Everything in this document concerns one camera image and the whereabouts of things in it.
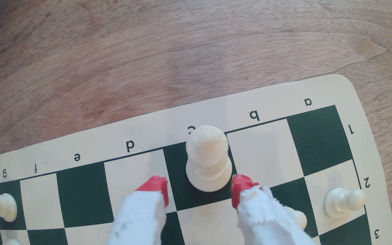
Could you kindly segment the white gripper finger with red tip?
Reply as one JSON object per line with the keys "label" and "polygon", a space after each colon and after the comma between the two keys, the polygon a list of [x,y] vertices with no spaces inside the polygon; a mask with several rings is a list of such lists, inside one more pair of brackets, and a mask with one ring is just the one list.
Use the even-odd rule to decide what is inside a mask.
{"label": "white gripper finger with red tip", "polygon": [[169,204],[167,179],[154,175],[119,206],[107,245],[160,245]]}
{"label": "white gripper finger with red tip", "polygon": [[314,245],[304,232],[302,211],[282,205],[269,187],[237,174],[231,180],[232,206],[246,245]]}

